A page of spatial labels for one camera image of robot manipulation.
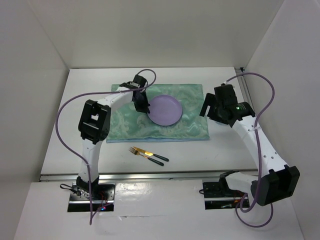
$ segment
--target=plate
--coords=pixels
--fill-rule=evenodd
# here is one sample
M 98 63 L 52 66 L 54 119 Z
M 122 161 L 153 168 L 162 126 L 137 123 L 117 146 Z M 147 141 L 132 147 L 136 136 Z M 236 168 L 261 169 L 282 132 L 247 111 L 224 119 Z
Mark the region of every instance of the plate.
M 181 103 L 170 95 L 159 95 L 150 101 L 149 118 L 155 124 L 169 126 L 179 121 L 182 116 Z

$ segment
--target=white wall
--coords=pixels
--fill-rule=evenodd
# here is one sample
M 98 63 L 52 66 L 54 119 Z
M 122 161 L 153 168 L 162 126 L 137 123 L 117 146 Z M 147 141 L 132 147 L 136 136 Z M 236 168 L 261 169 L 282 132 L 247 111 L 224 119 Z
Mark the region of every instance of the white wall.
M 70 68 L 244 67 L 283 0 L 29 0 Z
M 26 0 L 0 1 L 0 238 L 13 239 L 69 70 Z
M 320 235 L 320 0 L 285 0 L 250 60 L 247 72 L 269 78 L 275 100 L 261 125 L 301 177 L 292 202 L 305 240 Z M 271 91 L 246 77 L 255 110 Z

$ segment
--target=green cloth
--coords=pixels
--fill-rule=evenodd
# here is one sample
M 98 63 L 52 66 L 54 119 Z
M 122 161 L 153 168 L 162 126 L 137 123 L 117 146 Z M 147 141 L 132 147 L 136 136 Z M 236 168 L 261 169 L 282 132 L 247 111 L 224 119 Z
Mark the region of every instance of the green cloth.
M 119 87 L 114 84 L 112 91 Z M 202 84 L 155 84 L 147 88 L 150 102 L 158 95 L 171 95 L 182 105 L 181 119 L 170 126 L 152 122 L 145 113 L 137 112 L 133 102 L 111 114 L 107 142 L 177 142 L 208 140 L 207 118 L 199 116 L 204 103 Z

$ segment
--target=table surface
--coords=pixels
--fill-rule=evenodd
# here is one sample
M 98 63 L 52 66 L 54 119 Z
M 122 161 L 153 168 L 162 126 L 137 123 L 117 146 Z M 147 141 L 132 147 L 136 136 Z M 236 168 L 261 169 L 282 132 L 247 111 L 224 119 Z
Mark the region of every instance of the table surface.
M 78 94 L 110 91 L 112 84 L 131 81 L 143 68 L 71 69 L 61 103 Z M 203 93 L 214 93 L 214 87 L 234 76 L 233 67 L 153 68 L 156 84 L 202 84 Z M 151 72 L 142 75 L 153 79 Z M 243 101 L 239 83 L 232 84 L 238 101 Z M 103 95 L 78 98 L 62 111 L 59 130 L 64 141 L 78 153 L 82 152 L 82 140 L 78 131 L 79 119 L 88 99 L 98 100 Z M 228 125 L 220 125 L 208 119 L 210 140 L 186 142 L 120 142 L 103 143 L 99 159 L 99 172 L 146 173 L 180 171 L 221 171 L 256 169 L 255 162 L 241 138 Z M 159 166 L 142 157 L 132 155 L 131 146 L 154 152 L 170 159 Z M 65 149 L 53 130 L 41 174 L 76 174 L 81 160 Z
M 201 180 L 118 183 L 114 211 L 98 213 L 89 226 L 88 212 L 67 212 L 70 192 L 60 183 L 31 184 L 15 240 L 304 239 L 289 198 L 274 203 L 272 221 L 255 229 L 243 225 L 234 209 L 205 210 Z M 269 205 L 241 214 L 254 225 L 269 215 Z

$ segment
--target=black handle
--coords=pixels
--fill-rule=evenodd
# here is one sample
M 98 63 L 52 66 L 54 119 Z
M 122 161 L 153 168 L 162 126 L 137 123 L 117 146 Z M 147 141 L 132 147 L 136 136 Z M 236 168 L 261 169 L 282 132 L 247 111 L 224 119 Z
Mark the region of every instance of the black handle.
M 155 159 L 153 159 L 153 158 L 151 158 L 151 157 L 148 157 L 148 159 L 149 159 L 150 161 L 154 162 L 155 164 L 160 165 L 160 166 L 164 166 L 164 165 L 165 165 L 163 162 L 160 162 L 160 161 L 158 161 L 158 160 L 155 160 Z
M 158 159 L 162 159 L 163 161 L 169 162 L 169 159 L 164 156 L 160 156 L 158 154 L 153 154 L 153 156 L 157 157 Z

